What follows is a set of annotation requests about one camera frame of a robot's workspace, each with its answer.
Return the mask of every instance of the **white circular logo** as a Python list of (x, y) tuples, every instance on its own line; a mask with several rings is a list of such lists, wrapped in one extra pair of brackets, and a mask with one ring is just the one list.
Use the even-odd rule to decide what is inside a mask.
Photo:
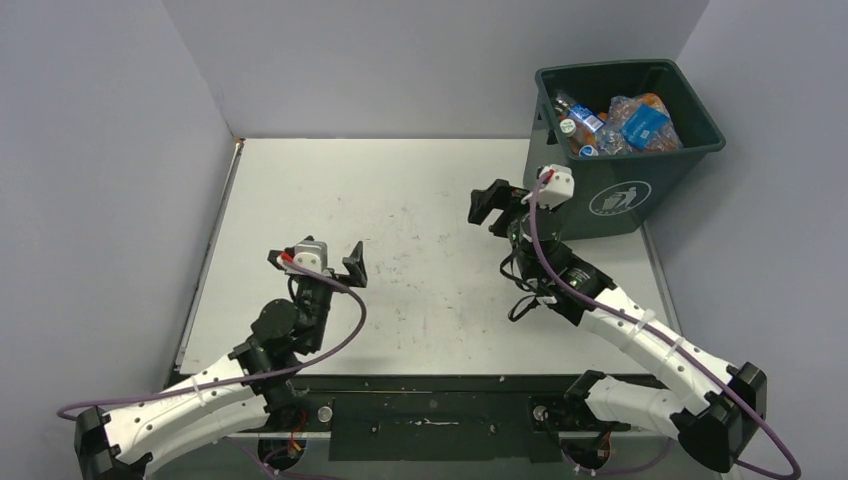
[(601, 190), (589, 202), (589, 211), (608, 217), (633, 210), (651, 195), (651, 184), (642, 181), (619, 183)]

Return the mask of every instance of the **green trash bin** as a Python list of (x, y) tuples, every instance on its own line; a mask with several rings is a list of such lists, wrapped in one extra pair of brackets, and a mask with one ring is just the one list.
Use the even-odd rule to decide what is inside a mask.
[[(571, 168), (574, 197), (557, 214), (562, 238), (630, 233), (647, 219), (707, 153), (724, 148), (724, 136), (683, 73), (671, 60), (627, 60), (544, 68), (536, 72), (539, 97), (524, 170), (533, 188), (539, 167)], [(665, 103), (683, 148), (670, 152), (580, 157), (571, 153), (552, 100), (563, 91), (595, 113), (617, 95), (655, 93)]]

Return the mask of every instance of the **white table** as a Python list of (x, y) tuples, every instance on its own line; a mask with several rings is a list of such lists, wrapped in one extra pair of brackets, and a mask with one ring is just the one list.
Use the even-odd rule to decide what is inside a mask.
[[(197, 373), (231, 351), (265, 303), (286, 297), (286, 277), (267, 253), (307, 235), (327, 242), (331, 266), (341, 271), (341, 258), (364, 241), (369, 284), (361, 294), (369, 313), (353, 343), (306, 373), (645, 373), (545, 308), (517, 323), (506, 319), (523, 295), (497, 271), (508, 242), (466, 217), (472, 189), (496, 178), (520, 185), (528, 143), (247, 140), (178, 357), (180, 373)], [(645, 238), (637, 231), (568, 245), (665, 319), (661, 275)], [(358, 317), (353, 300), (336, 295), (324, 348), (342, 340)]]

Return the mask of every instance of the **gray wall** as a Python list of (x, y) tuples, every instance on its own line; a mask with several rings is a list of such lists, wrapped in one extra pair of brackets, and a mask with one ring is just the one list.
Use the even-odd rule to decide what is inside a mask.
[(232, 139), (158, 0), (0, 0), (0, 478), (79, 479), (63, 403), (158, 389)]
[[(684, 333), (766, 371), (815, 479), (848, 471), (846, 23), (845, 2), (710, 3), (679, 62), (727, 148), (654, 222)], [(744, 458), (788, 471), (763, 434)]]
[(237, 135), (528, 137), (542, 67), (676, 58), (708, 0), (164, 0)]

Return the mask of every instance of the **screw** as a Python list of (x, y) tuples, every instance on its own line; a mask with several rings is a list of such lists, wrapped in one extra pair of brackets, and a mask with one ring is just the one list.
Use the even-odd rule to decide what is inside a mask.
[(333, 409), (327, 406), (318, 409), (318, 421), (327, 423), (333, 418)]
[(544, 422), (545, 417), (546, 417), (546, 414), (545, 414), (546, 410), (547, 409), (545, 408), (544, 405), (539, 405), (538, 407), (534, 408), (533, 409), (533, 418), (535, 418), (537, 422)]

